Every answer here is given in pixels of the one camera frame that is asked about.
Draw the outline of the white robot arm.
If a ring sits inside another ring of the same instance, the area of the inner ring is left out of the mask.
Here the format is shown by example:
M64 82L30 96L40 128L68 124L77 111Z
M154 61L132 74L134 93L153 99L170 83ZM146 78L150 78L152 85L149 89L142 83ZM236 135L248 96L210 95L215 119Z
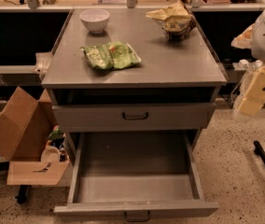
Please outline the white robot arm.
M247 120L265 105L265 9L254 24L232 40L231 45L251 49L252 57L262 62L261 67L249 68L244 74L240 94L233 106L233 116Z

